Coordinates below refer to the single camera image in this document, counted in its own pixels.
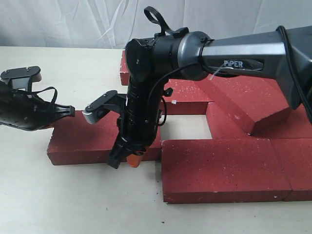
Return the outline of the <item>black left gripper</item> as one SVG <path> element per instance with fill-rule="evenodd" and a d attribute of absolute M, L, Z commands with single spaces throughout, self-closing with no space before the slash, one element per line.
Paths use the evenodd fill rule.
<path fill-rule="evenodd" d="M 39 93 L 54 90 L 53 97 L 47 102 Z M 24 131 L 54 128 L 54 123 L 64 117 L 74 117 L 75 108 L 71 105 L 56 103 L 58 92 L 54 87 L 41 91 L 28 92 L 12 89 L 0 84 L 0 123 Z"/>

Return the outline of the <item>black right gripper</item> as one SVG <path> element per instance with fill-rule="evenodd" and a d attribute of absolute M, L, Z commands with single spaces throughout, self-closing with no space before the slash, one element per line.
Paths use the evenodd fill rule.
<path fill-rule="evenodd" d="M 117 169 L 124 159 L 133 168 L 140 165 L 157 136 L 163 91 L 163 83 L 129 84 L 119 133 L 107 159 L 109 166 Z"/>

